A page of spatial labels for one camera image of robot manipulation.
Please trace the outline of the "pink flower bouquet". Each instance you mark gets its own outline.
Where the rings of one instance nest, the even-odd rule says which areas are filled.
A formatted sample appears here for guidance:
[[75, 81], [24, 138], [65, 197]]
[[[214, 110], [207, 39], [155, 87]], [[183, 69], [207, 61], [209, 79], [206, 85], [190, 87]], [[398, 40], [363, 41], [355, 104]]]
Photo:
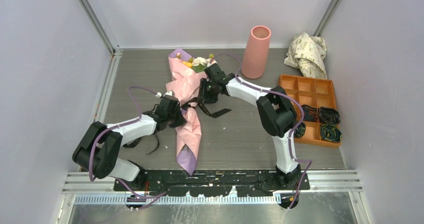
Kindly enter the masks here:
[[[166, 90], [172, 91], [180, 104], [185, 104], [199, 94], [200, 81], [206, 78], [205, 72], [196, 73], [184, 64], [192, 56], [181, 48], [175, 49], [168, 55], [172, 81], [167, 83]], [[176, 162], [191, 176], [197, 165], [198, 153], [202, 137], [202, 128], [198, 114], [190, 104], [187, 110], [182, 110], [186, 123], [175, 128], [176, 130]]]

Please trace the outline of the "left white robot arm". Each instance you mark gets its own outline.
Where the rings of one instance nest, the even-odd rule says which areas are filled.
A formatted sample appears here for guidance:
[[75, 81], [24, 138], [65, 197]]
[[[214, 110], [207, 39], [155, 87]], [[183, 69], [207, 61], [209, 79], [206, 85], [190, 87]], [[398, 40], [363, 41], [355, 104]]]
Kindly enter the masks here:
[[93, 122], [76, 147], [72, 160], [87, 170], [91, 178], [117, 178], [138, 191], [146, 184], [144, 171], [139, 165], [118, 157], [121, 147], [166, 127], [176, 128], [185, 123], [179, 100], [164, 95], [152, 110], [136, 118], [115, 124]]

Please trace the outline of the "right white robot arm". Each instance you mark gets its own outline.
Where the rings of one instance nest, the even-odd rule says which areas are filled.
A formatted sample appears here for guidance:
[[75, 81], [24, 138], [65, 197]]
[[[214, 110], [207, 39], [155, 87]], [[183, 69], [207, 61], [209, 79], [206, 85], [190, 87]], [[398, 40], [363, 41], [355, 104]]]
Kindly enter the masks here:
[[218, 64], [204, 70], [200, 81], [198, 100], [213, 104], [219, 95], [239, 98], [257, 108], [263, 129], [273, 139], [276, 152], [276, 175], [279, 186], [291, 189], [301, 174], [294, 148], [294, 130], [297, 113], [291, 99], [281, 86], [263, 87], [246, 81], [234, 73], [225, 74]]

